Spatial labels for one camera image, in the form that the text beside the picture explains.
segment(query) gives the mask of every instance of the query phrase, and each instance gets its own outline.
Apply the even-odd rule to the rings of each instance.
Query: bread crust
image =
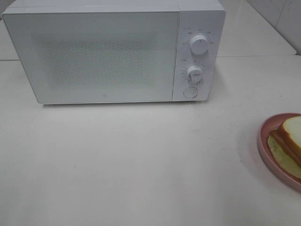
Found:
[[[284,121],[278,128],[278,133],[284,140],[285,144],[293,151],[299,158],[301,158],[301,147],[299,147],[290,137],[290,134],[284,128]]]
[[[278,130],[272,130],[269,134],[282,147],[282,149],[284,150],[284,152],[287,153],[299,166],[301,166],[301,158],[295,152],[293,152],[288,147],[288,145],[286,145],[285,141],[280,136],[279,131]]]

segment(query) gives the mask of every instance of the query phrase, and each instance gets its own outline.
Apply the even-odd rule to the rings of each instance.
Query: grout line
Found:
[[[7,60],[1,60],[0,59],[0,62],[3,62],[3,61],[20,61],[19,59],[7,59]]]
[[[242,56],[217,56],[217,58],[222,57],[287,57],[287,56],[296,56],[296,54],[287,54],[287,55],[242,55]]]
[[[277,31],[277,26],[278,26],[279,20],[280,20],[280,18],[281,18],[282,13],[283,13],[284,6],[286,5],[286,2],[287,2],[287,0],[285,0],[285,3],[283,4],[282,10],[281,10],[281,12],[280,12],[279,18],[278,18],[278,20],[277,20],[277,23],[276,23],[276,26],[275,26],[275,30],[276,30],[276,31]]]

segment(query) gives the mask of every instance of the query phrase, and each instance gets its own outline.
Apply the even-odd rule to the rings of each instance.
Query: sandwich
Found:
[[[271,131],[268,145],[276,163],[301,179],[301,116],[289,118]]]

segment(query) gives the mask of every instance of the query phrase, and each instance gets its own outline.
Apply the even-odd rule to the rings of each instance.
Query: microwave button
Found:
[[[184,96],[186,98],[195,98],[198,95],[198,89],[195,87],[188,87],[184,90]]]
[[[195,55],[202,55],[208,50],[209,40],[203,34],[197,34],[190,39],[190,49]]]
[[[196,65],[190,66],[186,71],[188,82],[199,82],[203,79],[203,70]]]

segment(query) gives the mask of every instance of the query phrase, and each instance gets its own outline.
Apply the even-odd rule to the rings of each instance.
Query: microwave control panel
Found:
[[[173,101],[207,100],[225,15],[180,11]]]

